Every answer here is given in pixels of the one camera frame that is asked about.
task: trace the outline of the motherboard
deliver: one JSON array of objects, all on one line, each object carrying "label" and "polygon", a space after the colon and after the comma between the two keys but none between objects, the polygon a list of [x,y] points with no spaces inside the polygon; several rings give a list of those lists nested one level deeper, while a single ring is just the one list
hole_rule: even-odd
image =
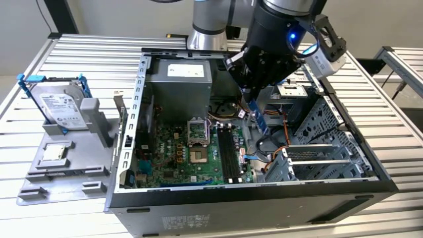
[{"label": "motherboard", "polygon": [[202,123],[158,126],[155,153],[142,154],[139,159],[138,187],[253,182],[253,170],[243,160],[247,149],[241,127]]}]

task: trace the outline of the aluminum profile table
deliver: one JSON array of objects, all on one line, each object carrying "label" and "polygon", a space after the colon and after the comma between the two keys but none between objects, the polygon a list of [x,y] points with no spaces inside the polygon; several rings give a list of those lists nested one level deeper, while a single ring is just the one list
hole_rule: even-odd
[{"label": "aluminum profile table", "polygon": [[423,49],[382,47],[375,59],[383,60],[397,73],[393,79],[402,79],[423,98]]},{"label": "aluminum profile table", "polygon": [[[243,42],[230,41],[229,45],[238,51]],[[179,38],[63,35],[47,40],[26,75],[74,77],[83,73],[102,111],[117,118],[114,91],[123,91],[129,105],[142,47],[185,49],[186,42]],[[423,237],[423,135],[347,54],[346,66],[329,80],[401,193],[337,224],[187,237]],[[43,137],[43,116],[18,86],[0,106],[0,117],[0,236],[133,237],[117,216],[103,213],[105,199],[26,207],[15,204]]]}]

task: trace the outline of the case label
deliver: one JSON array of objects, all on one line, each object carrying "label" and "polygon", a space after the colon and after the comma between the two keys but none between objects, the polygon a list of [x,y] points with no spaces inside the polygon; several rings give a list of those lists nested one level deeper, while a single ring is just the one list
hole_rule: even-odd
[{"label": "case label", "polygon": [[210,219],[211,219],[210,214],[178,216],[178,217],[162,217],[163,226],[167,230],[207,227]]},{"label": "case label", "polygon": [[58,125],[67,129],[87,128],[75,100],[69,94],[42,93],[41,98]]},{"label": "case label", "polygon": [[198,77],[205,78],[205,67],[202,64],[170,64],[167,67],[169,77]]}]

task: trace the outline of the power supply label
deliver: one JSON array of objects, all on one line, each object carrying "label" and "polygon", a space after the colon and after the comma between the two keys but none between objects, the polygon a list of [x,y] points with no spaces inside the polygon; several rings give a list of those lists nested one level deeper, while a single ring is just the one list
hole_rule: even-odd
[{"label": "power supply label", "polygon": [[169,77],[198,77],[205,78],[205,67],[202,64],[170,64],[167,67]]},{"label": "power supply label", "polygon": [[58,125],[67,129],[87,128],[75,100],[69,94],[42,93],[41,98]]}]

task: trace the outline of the ram slot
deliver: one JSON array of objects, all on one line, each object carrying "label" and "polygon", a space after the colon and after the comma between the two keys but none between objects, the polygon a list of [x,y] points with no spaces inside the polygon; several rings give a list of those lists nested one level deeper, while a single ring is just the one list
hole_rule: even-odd
[{"label": "ram slot", "polygon": [[222,171],[229,183],[239,183],[241,171],[235,153],[235,145],[230,128],[218,129],[219,151],[222,159]]}]

